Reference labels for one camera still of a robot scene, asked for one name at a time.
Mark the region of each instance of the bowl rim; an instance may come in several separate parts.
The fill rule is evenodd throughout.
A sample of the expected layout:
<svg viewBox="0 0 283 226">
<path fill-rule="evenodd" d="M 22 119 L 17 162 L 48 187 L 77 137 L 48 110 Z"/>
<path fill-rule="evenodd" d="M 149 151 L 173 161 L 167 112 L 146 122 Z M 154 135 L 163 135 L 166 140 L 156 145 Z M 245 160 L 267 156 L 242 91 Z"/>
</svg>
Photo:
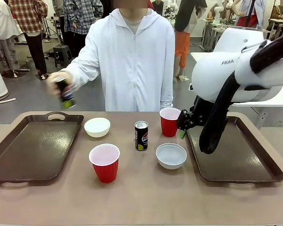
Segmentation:
<svg viewBox="0 0 283 226">
<path fill-rule="evenodd" d="M 175 107 L 165 107 L 165 108 L 163 108 L 163 109 L 161 109 L 161 110 L 159 111 L 159 115 L 160 115 L 161 118 L 166 119 L 166 120 L 170 120 L 170 121 L 177 120 L 177 119 L 169 119 L 169 118 L 167 118 L 167 117 L 162 116 L 162 115 L 161 115 L 162 112 L 165 111 L 166 109 L 175 109 L 175 110 L 176 110 L 177 112 L 179 112 L 179 113 L 181 113 L 181 110 L 179 110 L 178 108 L 175 108 Z"/>
<path fill-rule="evenodd" d="M 159 159 L 159 157 L 157 156 L 157 152 L 158 152 L 158 150 L 159 150 L 162 146 L 166 146 L 166 145 L 174 145 L 174 146 L 179 147 L 179 148 L 184 152 L 184 154 L 185 154 L 184 160 L 183 160 L 181 163 L 179 163 L 179 164 L 168 164 L 168 163 L 165 163 L 165 162 L 161 161 L 161 160 Z M 187 154 L 186 150 L 185 150 L 183 147 L 181 147 L 180 145 L 175 144 L 175 143 L 164 143 L 164 144 L 161 144 L 160 146 L 158 146 L 158 148 L 156 149 L 156 158 L 157 158 L 159 161 L 161 161 L 163 164 L 166 164 L 166 165 L 168 165 L 168 166 L 178 166 L 178 165 L 180 165 L 180 164 L 183 164 L 183 163 L 187 160 L 187 155 L 188 155 L 188 154 Z"/>
<path fill-rule="evenodd" d="M 89 130 L 86 128 L 86 124 L 87 124 L 89 121 L 95 120 L 95 119 L 105 119 L 105 120 L 107 120 L 107 122 L 109 122 L 109 126 L 108 126 L 106 129 L 104 129 L 104 130 L 102 130 L 102 131 L 100 131 L 100 132 L 91 132 L 91 131 L 89 131 Z M 108 130 L 110 127 L 111 127 L 111 122 L 110 122 L 110 120 L 109 120 L 109 119 L 106 119 L 106 118 L 103 118 L 103 117 L 96 117 L 96 118 L 89 119 L 89 120 L 88 120 L 87 122 L 85 122 L 85 124 L 84 124 L 84 130 L 85 130 L 86 132 L 95 133 L 95 134 L 97 134 L 97 133 L 102 133 L 102 132 Z"/>
<path fill-rule="evenodd" d="M 110 146 L 116 147 L 116 148 L 117 148 L 117 152 L 118 152 L 117 158 L 116 158 L 113 162 L 108 163 L 108 164 L 96 164 L 96 163 L 94 163 L 94 162 L 91 160 L 92 152 L 93 152 L 96 148 L 99 148 L 100 146 L 104 146 L 104 145 L 110 145 Z M 115 163 L 115 162 L 119 159 L 119 156 L 120 156 L 119 148 L 118 148 L 117 146 L 113 145 L 113 144 L 101 144 L 101 145 L 97 145 L 97 146 L 95 146 L 95 147 L 89 152 L 89 155 L 88 155 L 89 161 L 90 161 L 92 164 L 96 165 L 96 166 L 109 166 L 109 165 L 112 165 L 113 163 Z"/>
</svg>

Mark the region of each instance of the red plastic cup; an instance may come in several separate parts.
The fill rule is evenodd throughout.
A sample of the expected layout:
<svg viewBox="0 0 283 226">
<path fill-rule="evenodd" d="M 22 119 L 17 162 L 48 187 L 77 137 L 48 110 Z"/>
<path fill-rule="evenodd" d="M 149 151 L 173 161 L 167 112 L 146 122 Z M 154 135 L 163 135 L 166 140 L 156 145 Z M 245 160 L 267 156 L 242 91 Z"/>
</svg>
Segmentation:
<svg viewBox="0 0 283 226">
<path fill-rule="evenodd" d="M 167 107 L 161 109 L 160 114 L 160 122 L 161 122 L 161 130 L 162 134 L 166 137 L 174 137 L 177 132 L 177 124 L 176 121 L 180 115 L 180 110 Z"/>
<path fill-rule="evenodd" d="M 116 179 L 119 154 L 118 147 L 111 144 L 98 145 L 90 151 L 89 160 L 101 182 L 110 183 Z"/>
</svg>

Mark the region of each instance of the soda can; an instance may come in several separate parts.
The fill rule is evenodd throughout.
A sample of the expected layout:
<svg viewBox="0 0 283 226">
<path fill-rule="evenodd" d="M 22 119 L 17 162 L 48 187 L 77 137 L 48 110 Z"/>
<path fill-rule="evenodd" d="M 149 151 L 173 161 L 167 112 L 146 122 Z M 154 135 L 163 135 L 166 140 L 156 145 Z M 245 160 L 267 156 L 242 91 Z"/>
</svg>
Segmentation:
<svg viewBox="0 0 283 226">
<path fill-rule="evenodd" d="M 135 148 L 138 151 L 148 148 L 148 123 L 145 121 L 135 123 Z"/>
<path fill-rule="evenodd" d="M 61 92 L 61 102 L 63 108 L 70 108 L 75 105 L 74 94 L 72 92 L 72 87 L 66 82 L 66 78 L 63 76 L 58 76 L 53 79 L 53 82 L 57 85 Z"/>
</svg>

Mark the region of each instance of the can lid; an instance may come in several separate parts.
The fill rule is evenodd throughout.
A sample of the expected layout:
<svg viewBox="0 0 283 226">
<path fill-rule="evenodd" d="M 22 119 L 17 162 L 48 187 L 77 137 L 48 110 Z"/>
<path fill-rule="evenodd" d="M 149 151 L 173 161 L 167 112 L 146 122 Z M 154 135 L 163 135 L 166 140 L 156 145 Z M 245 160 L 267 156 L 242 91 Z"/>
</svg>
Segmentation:
<svg viewBox="0 0 283 226">
<path fill-rule="evenodd" d="M 145 129 L 148 127 L 148 123 L 146 121 L 137 121 L 135 127 L 138 129 Z"/>
<path fill-rule="evenodd" d="M 64 81 L 64 80 L 66 80 L 66 77 L 60 75 L 54 78 L 52 82 L 59 82 L 59 81 Z"/>
</svg>

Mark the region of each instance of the brown tray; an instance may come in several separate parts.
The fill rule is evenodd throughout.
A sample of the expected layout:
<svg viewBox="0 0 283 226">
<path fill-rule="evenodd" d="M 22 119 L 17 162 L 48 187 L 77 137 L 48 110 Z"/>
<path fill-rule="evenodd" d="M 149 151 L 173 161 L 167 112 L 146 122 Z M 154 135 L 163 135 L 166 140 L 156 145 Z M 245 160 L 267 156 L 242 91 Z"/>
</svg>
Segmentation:
<svg viewBox="0 0 283 226">
<path fill-rule="evenodd" d="M 238 117 L 229 116 L 217 149 L 205 154 L 199 148 L 202 127 L 188 131 L 203 178 L 209 181 L 261 183 L 283 181 L 283 172 Z"/>
<path fill-rule="evenodd" d="M 57 114 L 58 118 L 49 119 Z M 0 182 L 46 181 L 57 176 L 83 119 L 62 112 L 26 116 L 0 143 Z"/>
</svg>

